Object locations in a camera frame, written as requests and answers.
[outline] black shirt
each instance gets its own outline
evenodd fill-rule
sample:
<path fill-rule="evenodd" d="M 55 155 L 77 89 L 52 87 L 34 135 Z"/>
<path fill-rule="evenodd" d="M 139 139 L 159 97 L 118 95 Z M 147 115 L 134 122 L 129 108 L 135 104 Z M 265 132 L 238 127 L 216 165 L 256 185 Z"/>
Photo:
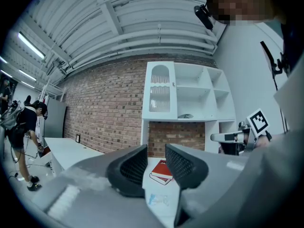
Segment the black shirt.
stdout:
<path fill-rule="evenodd" d="M 8 96 L 7 101 L 2 100 L 1 102 L 1 112 L 2 114 L 8 109 L 9 107 L 9 96 L 10 96 L 10 87 L 6 87 L 4 90 L 3 97 Z"/>
<path fill-rule="evenodd" d="M 36 111 L 30 110 L 28 108 L 24 108 L 24 110 L 20 113 L 18 122 L 19 124 L 25 123 L 25 131 L 35 131 L 36 129 L 36 121 L 37 121 L 37 114 Z"/>

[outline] white wall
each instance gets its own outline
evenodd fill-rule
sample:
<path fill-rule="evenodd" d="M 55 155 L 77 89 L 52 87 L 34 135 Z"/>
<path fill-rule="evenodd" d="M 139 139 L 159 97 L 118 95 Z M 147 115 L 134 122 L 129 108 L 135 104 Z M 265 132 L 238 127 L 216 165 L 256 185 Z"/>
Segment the white wall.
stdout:
<path fill-rule="evenodd" d="M 23 102 L 26 100 L 28 95 L 31 96 L 31 103 L 38 100 L 39 92 L 23 85 L 22 83 L 18 83 L 15 89 L 15 93 L 13 96 L 13 100 L 21 101 L 21 107 L 24 106 Z"/>
<path fill-rule="evenodd" d="M 214 59 L 227 77 L 234 100 L 237 123 L 244 121 L 249 114 L 261 108 L 270 122 L 269 132 L 283 133 L 280 110 L 273 97 L 276 88 L 260 45 L 262 40 L 269 48 L 275 62 L 281 58 L 283 40 L 261 23 L 227 27 L 220 39 Z M 286 79 L 285 73 L 276 77 L 279 88 Z"/>

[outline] white table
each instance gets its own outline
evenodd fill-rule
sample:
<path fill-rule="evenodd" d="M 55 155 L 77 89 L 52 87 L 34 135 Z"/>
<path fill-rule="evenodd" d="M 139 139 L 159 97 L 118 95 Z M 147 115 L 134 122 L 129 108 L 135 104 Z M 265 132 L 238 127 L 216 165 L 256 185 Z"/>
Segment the white table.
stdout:
<path fill-rule="evenodd" d="M 175 180 L 171 180 L 167 185 L 162 185 L 150 178 L 151 171 L 160 160 L 165 160 L 165 158 L 148 158 L 142 188 L 145 189 L 146 203 L 152 213 L 166 228 L 173 228 L 180 188 Z"/>
<path fill-rule="evenodd" d="M 103 154 L 70 138 L 45 138 L 45 141 L 52 153 L 50 163 L 54 176 L 80 161 Z"/>

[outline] white shelf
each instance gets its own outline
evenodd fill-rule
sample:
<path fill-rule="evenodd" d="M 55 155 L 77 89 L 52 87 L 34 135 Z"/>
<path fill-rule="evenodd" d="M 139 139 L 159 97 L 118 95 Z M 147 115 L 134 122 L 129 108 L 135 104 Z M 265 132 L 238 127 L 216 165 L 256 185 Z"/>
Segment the white shelf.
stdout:
<path fill-rule="evenodd" d="M 212 88 L 212 83 L 206 67 L 175 63 L 174 69 L 177 86 Z"/>
<path fill-rule="evenodd" d="M 219 133 L 231 133 L 237 131 L 236 121 L 223 120 L 219 121 Z"/>
<path fill-rule="evenodd" d="M 227 79 L 221 70 L 209 67 L 208 73 L 214 89 L 229 90 Z"/>
<path fill-rule="evenodd" d="M 177 115 L 190 114 L 193 118 L 178 118 L 178 121 L 206 121 L 215 119 L 216 105 L 210 89 L 195 87 L 177 88 Z"/>
<path fill-rule="evenodd" d="M 218 120 L 234 120 L 235 110 L 231 93 L 226 90 L 214 90 L 216 105 L 217 105 L 217 119 Z"/>

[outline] white shelf unit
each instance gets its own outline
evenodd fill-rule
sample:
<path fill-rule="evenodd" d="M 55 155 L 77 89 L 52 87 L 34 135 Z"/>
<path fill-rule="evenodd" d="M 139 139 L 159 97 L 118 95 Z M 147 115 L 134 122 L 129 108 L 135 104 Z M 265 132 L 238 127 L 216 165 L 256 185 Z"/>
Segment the white shelf unit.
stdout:
<path fill-rule="evenodd" d="M 219 151 L 211 134 L 236 130 L 235 109 L 222 70 L 174 62 L 148 62 L 142 108 L 141 144 L 155 122 L 206 122 L 205 151 Z"/>

